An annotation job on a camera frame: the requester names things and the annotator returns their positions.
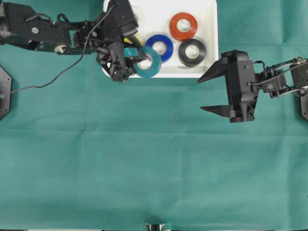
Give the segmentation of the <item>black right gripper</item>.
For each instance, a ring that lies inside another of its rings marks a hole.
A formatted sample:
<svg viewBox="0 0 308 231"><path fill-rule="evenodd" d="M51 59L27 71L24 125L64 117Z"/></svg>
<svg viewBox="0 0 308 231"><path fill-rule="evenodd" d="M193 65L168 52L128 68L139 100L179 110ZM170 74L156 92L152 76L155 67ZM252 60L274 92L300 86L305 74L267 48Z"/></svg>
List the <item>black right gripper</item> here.
<svg viewBox="0 0 308 231"><path fill-rule="evenodd" d="M221 59L197 80L203 83L225 76L229 105L201 106L200 109L230 118L231 123L253 121L257 105L258 90L252 86L257 82L253 62L244 51L227 51Z"/></svg>

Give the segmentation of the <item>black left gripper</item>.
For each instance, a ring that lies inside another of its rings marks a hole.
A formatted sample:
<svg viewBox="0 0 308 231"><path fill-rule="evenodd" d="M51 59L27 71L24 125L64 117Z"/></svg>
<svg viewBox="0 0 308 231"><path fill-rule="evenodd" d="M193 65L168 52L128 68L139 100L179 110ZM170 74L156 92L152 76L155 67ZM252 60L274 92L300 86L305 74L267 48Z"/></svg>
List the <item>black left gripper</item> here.
<svg viewBox="0 0 308 231"><path fill-rule="evenodd" d="M96 61L112 81L127 81L136 73L133 64L147 59L143 43L134 35L138 26L128 0L109 1L101 23L103 41L96 49ZM131 44L124 42L126 37Z"/></svg>

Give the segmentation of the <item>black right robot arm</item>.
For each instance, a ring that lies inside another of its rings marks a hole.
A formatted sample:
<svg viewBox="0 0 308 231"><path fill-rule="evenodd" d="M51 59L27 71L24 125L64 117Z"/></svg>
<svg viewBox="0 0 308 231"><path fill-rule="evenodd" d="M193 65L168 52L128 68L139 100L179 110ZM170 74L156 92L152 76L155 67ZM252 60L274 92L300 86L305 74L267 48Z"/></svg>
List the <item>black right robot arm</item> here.
<svg viewBox="0 0 308 231"><path fill-rule="evenodd" d="M226 117L232 123L255 119L260 91L271 98L291 93L302 102L308 99L308 61L302 57L267 66L263 61L253 62L245 51L228 51L197 82L218 77L225 77L228 104L202 106L201 109Z"/></svg>

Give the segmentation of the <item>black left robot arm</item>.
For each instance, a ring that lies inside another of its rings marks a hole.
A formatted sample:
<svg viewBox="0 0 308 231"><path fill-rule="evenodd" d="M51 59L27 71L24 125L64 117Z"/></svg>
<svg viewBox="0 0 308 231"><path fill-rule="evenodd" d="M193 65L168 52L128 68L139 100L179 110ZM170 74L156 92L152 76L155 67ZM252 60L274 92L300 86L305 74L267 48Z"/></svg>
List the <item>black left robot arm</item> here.
<svg viewBox="0 0 308 231"><path fill-rule="evenodd" d="M54 21L32 7L0 3L0 43L58 55L96 53L98 64L113 81L124 82L147 58L136 39L137 18L128 0L111 0L94 21L71 22L61 13Z"/></svg>

